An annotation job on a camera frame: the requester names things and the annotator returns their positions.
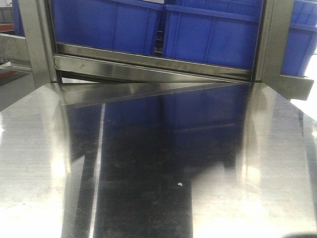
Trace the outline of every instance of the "stainless steel table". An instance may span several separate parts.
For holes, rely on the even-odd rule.
[[[42,86],[0,113],[0,236],[316,234],[316,130],[261,83]]]

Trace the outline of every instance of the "stainless steel frame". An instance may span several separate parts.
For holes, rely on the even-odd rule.
[[[20,0],[26,38],[0,34],[0,65],[32,72],[37,87],[61,73],[118,82],[265,82],[287,98],[305,99],[312,80],[280,75],[294,0],[264,0],[253,70],[55,43],[48,0]]]
[[[46,0],[19,0],[23,19],[26,43],[35,86],[38,88],[48,82],[60,82],[55,70],[54,36],[49,3]]]
[[[174,90],[181,90],[187,97],[180,98],[190,100],[206,91],[220,95],[222,85],[248,87],[248,83],[187,88],[179,83],[53,83],[2,111],[2,237],[86,238],[93,229],[97,232],[94,238],[316,234],[316,149],[310,138],[314,127],[264,83],[256,83],[251,91],[239,90],[242,97],[236,98],[235,90],[229,90],[223,98],[211,100],[212,104],[193,107],[194,115],[209,105],[219,108],[225,121],[240,115],[232,124],[194,124],[191,130],[174,133],[153,122],[106,126],[104,134],[100,133],[103,123],[110,121],[109,114],[105,121],[101,117],[100,103],[106,104],[107,113],[109,102],[131,105],[128,100],[136,98],[153,102],[145,97],[164,94],[156,98],[168,103],[178,98],[174,94],[168,101],[166,93]],[[227,103],[238,99],[247,108],[227,113]],[[179,105],[175,109],[183,110],[177,102],[182,101],[173,102]],[[101,230],[103,224],[108,229]]]

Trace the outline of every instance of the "blue plastic crate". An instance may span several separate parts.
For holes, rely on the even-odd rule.
[[[177,5],[259,17],[262,0],[176,0]]]
[[[296,0],[293,7],[292,22],[316,26],[317,2]]]
[[[304,76],[317,45],[317,27],[291,24],[285,49],[283,74]]]
[[[165,0],[164,1],[165,5],[167,5],[167,4],[175,4],[175,3],[176,3],[176,0]],[[158,30],[164,32],[165,31],[165,25],[166,25],[166,10],[165,10],[165,7],[164,7],[164,10],[162,12],[161,19],[160,19],[160,22],[159,22]]]
[[[52,0],[61,42],[150,55],[161,4],[138,0]]]
[[[13,13],[14,33],[17,36],[24,36],[24,29],[22,25],[22,18],[21,18],[18,0],[12,0],[12,13]]]
[[[251,69],[256,17],[168,5],[163,56]]]

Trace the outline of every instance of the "metal leg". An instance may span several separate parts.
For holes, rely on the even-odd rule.
[[[19,7],[35,87],[38,88],[49,82],[61,82],[61,77],[56,72],[53,61],[56,44],[48,1],[19,0]]]
[[[293,5],[294,0],[264,0],[253,81],[278,84]]]

